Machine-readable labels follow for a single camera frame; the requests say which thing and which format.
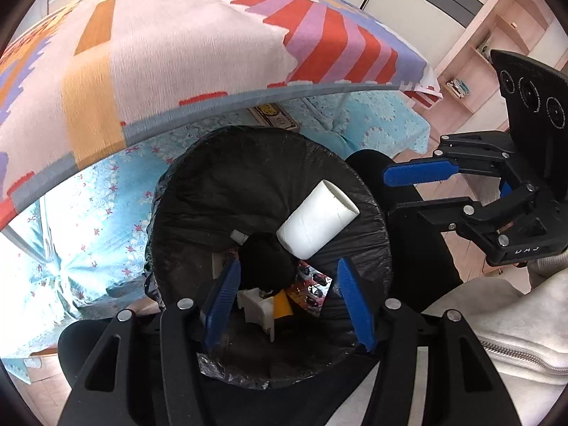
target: bookshelf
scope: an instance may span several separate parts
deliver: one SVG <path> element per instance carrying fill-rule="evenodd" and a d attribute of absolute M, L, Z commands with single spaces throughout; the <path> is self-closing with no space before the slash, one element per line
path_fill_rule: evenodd
<path fill-rule="evenodd" d="M 477 49 L 489 35 L 489 49 L 529 55 L 553 21 L 554 15 L 544 0 L 488 0 L 435 68 L 444 100 L 428 110 L 419 104 L 414 106 L 430 123 L 431 138 L 439 141 L 439 136 L 456 132 L 499 89 L 495 70 Z M 469 96 L 460 98 L 447 86 L 447 82 L 454 78 L 467 85 Z M 489 124 L 492 129 L 508 126 L 508 123 L 503 123 L 503 116 L 496 116 L 494 121 Z"/>

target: white cardboard tube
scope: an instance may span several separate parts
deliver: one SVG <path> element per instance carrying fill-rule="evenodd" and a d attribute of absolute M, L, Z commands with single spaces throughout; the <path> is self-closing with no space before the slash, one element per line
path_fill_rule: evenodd
<path fill-rule="evenodd" d="M 337 186 L 321 181 L 282 224 L 276 235 L 286 250 L 307 260 L 359 215 Z"/>

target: silver screw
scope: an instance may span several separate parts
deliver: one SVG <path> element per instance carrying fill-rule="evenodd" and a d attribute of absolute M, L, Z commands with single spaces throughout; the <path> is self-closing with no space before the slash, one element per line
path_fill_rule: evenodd
<path fill-rule="evenodd" d="M 183 297 L 178 301 L 178 308 L 181 310 L 191 309 L 193 307 L 193 300 L 190 297 Z"/>
<path fill-rule="evenodd" d="M 132 318 L 132 314 L 133 312 L 130 309 L 123 309 L 116 315 L 116 318 L 120 322 L 126 322 Z"/>
<path fill-rule="evenodd" d="M 450 309 L 446 315 L 452 322 L 459 322 L 461 320 L 460 312 L 455 309 Z"/>
<path fill-rule="evenodd" d="M 397 309 L 400 309 L 400 306 L 402 306 L 402 304 L 400 303 L 399 300 L 397 300 L 396 298 L 390 297 L 388 298 L 385 302 L 384 305 L 388 308 L 391 309 L 393 311 L 396 311 Z"/>
<path fill-rule="evenodd" d="M 509 246 L 509 237 L 507 237 L 506 235 L 500 235 L 497 241 L 501 246 Z"/>

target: black trash bag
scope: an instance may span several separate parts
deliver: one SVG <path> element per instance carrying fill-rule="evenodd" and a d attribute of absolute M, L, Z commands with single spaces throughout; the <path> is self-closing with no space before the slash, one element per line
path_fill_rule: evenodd
<path fill-rule="evenodd" d="M 160 178 L 148 227 L 147 294 L 162 307 L 194 297 L 200 284 L 212 279 L 212 253 L 237 247 L 229 237 L 232 230 L 275 233 L 322 179 L 342 189 L 361 213 L 307 262 L 335 278 L 337 261 L 350 257 L 360 275 L 373 282 L 369 289 L 380 303 L 392 270 L 383 213 L 373 196 L 328 149 L 266 127 L 212 132 Z M 273 343 L 234 306 L 221 343 L 200 354 L 202 372 L 243 387 L 283 387 L 355 350 L 357 338 L 335 282 L 317 318 L 290 303 L 293 321 L 277 327 Z"/>

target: metal zipper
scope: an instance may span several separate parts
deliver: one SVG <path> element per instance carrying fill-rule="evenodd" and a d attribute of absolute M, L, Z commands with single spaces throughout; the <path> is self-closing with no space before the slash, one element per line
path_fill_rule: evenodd
<path fill-rule="evenodd" d="M 489 354 L 495 354 L 507 357 L 509 359 L 507 360 L 507 362 L 513 363 L 514 365 L 523 366 L 525 368 L 529 368 L 527 367 L 527 365 L 531 365 L 530 368 L 532 370 L 534 370 L 536 366 L 537 371 L 540 371 L 542 373 L 546 373 L 549 375 L 556 375 L 556 376 L 568 376 L 568 367 L 557 367 L 551 365 L 548 362 L 546 362 L 542 357 L 540 357 L 538 354 L 530 350 L 526 349 L 521 350 L 514 346 L 499 345 L 481 339 L 479 341 L 481 342 L 481 345 L 485 348 L 485 351 L 487 351 Z"/>

